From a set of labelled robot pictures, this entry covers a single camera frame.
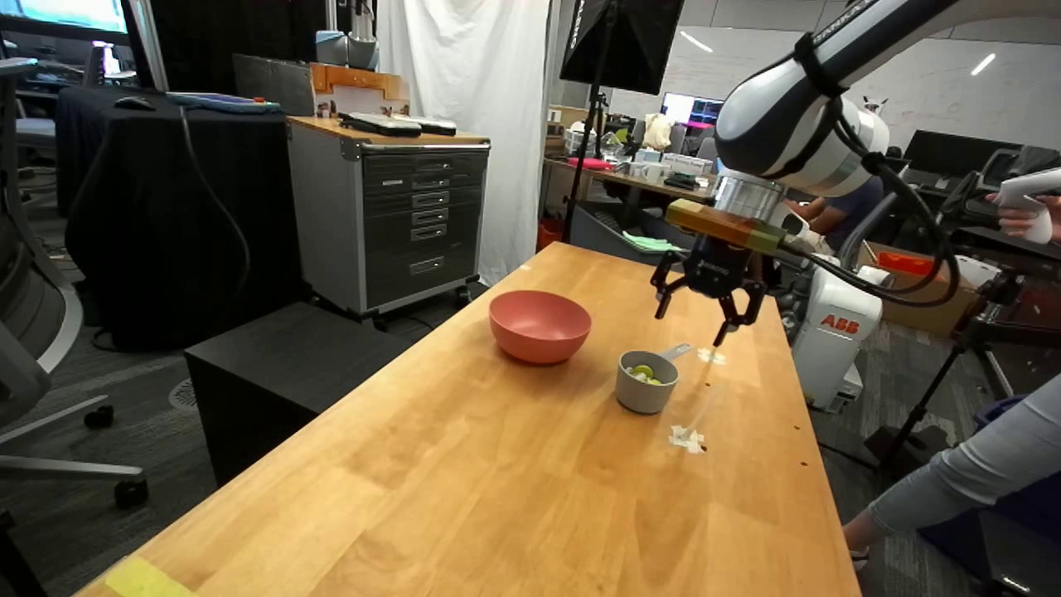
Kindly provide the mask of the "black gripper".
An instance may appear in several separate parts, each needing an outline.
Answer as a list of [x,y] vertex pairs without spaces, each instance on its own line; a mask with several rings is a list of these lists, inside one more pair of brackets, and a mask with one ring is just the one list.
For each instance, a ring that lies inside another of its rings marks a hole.
[[[726,336],[751,326],[758,318],[758,304],[765,294],[762,256],[732,249],[732,246],[707,246],[691,249],[681,259],[659,259],[649,285],[657,290],[653,318],[663,318],[676,288],[690,285],[699,294],[719,297],[721,326],[714,336],[714,347],[721,347]],[[744,290],[744,307],[735,307],[732,290]]]

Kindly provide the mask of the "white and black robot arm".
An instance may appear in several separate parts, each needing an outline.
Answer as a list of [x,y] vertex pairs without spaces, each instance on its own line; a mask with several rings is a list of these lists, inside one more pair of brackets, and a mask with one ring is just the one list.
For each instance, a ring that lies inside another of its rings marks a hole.
[[[1019,12],[1055,17],[1057,0],[856,0],[826,28],[798,35],[786,55],[744,77],[721,100],[714,131],[726,173],[740,183],[735,200],[730,208],[707,208],[691,200],[668,201],[665,218],[691,233],[696,243],[686,256],[665,253],[657,263],[657,313],[665,313],[676,288],[691,288],[721,307],[714,344],[754,322],[765,294],[754,264],[775,256],[805,256],[786,227],[748,212],[762,191],[798,187],[836,200],[869,174],[883,174],[916,201],[916,191],[876,150],[883,126],[856,128],[861,108],[846,100],[846,90],[942,28],[948,17],[963,23]],[[904,304],[904,290],[883,290],[823,256],[805,259],[857,290]]]

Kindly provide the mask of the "white ABB robot base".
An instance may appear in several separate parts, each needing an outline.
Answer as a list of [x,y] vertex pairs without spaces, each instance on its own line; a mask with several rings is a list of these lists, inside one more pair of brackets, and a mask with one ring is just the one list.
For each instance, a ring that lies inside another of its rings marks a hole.
[[856,364],[866,338],[877,327],[883,301],[838,275],[814,269],[809,304],[791,342],[802,393],[828,407]]

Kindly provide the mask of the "person forearm grey sleeve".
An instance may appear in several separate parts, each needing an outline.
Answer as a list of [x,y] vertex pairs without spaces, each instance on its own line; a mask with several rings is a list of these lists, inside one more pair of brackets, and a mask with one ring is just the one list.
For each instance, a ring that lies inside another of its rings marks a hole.
[[866,557],[884,533],[908,533],[988,508],[1061,470],[1061,373],[980,432],[930,453],[846,521],[846,547]]

